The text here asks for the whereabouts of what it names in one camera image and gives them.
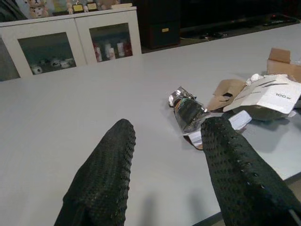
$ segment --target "torn cardboard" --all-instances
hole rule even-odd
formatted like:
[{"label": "torn cardboard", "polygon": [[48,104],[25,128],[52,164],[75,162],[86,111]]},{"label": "torn cardboard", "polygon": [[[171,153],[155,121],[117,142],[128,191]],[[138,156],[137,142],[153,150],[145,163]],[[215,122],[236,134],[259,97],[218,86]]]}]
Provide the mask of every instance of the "torn cardboard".
[{"label": "torn cardboard", "polygon": [[209,102],[208,110],[214,111],[230,105],[245,86],[245,81],[237,79],[222,80],[213,93],[214,97]]},{"label": "torn cardboard", "polygon": [[269,75],[245,87],[223,111],[246,110],[253,119],[273,120],[288,116],[301,95],[301,83],[286,74]]},{"label": "torn cardboard", "polygon": [[268,59],[268,74],[287,74],[301,82],[301,65],[291,64],[289,50],[272,48]]}]

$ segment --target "glass cabinet door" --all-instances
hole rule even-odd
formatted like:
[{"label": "glass cabinet door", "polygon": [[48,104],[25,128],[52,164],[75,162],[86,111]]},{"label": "glass cabinet door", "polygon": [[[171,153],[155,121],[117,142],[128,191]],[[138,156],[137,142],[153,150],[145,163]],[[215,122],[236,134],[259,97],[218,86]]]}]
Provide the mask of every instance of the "glass cabinet door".
[{"label": "glass cabinet door", "polygon": [[32,74],[75,67],[65,32],[18,39]]},{"label": "glass cabinet door", "polygon": [[90,28],[97,62],[133,55],[128,24]]},{"label": "glass cabinet door", "polygon": [[88,64],[141,54],[135,8],[75,19]]},{"label": "glass cabinet door", "polygon": [[0,27],[20,77],[87,64],[74,19],[24,23]]}]

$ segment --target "white table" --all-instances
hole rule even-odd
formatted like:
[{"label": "white table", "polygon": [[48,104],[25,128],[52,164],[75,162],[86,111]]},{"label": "white table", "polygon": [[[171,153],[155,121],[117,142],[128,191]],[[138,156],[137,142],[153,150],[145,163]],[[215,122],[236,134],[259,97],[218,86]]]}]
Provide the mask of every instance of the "white table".
[{"label": "white table", "polygon": [[[272,47],[301,54],[301,25],[0,84],[0,219],[53,225],[76,171],[120,118],[136,130],[126,226],[191,226],[220,208],[202,151],[181,136],[167,97],[207,104],[222,79],[266,70]],[[244,136],[281,176],[301,172],[301,116]]]}]

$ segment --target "white cardboard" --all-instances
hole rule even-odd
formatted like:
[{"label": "white cardboard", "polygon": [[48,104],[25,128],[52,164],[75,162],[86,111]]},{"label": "white cardboard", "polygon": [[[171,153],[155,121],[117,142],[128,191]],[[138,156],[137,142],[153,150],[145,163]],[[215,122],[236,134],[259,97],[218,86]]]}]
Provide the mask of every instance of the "white cardboard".
[{"label": "white cardboard", "polygon": [[223,111],[257,105],[289,114],[300,95],[301,83],[289,80],[286,74],[268,75],[246,86]]}]

